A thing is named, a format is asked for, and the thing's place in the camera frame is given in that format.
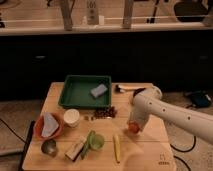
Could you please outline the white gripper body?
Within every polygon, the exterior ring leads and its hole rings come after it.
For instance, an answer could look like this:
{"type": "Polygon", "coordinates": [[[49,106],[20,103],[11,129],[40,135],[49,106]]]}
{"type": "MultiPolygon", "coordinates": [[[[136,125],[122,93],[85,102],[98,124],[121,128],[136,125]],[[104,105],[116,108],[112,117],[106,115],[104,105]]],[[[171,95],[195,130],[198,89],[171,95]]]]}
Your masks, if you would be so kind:
{"type": "Polygon", "coordinates": [[[140,128],[139,132],[141,132],[145,128],[145,125],[147,124],[148,120],[149,120],[148,114],[144,114],[138,109],[133,108],[132,111],[130,112],[130,116],[129,116],[127,124],[131,122],[136,122],[140,128]]]}

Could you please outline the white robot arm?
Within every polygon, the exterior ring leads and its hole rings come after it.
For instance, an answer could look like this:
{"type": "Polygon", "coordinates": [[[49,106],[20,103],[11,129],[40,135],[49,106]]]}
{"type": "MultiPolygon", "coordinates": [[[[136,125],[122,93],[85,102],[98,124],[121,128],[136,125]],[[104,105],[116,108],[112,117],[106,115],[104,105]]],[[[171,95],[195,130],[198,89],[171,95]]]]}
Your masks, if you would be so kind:
{"type": "Polygon", "coordinates": [[[169,121],[179,128],[213,144],[213,115],[186,109],[162,101],[156,87],[140,90],[133,96],[128,126],[131,132],[143,131],[150,115],[169,121]]]}

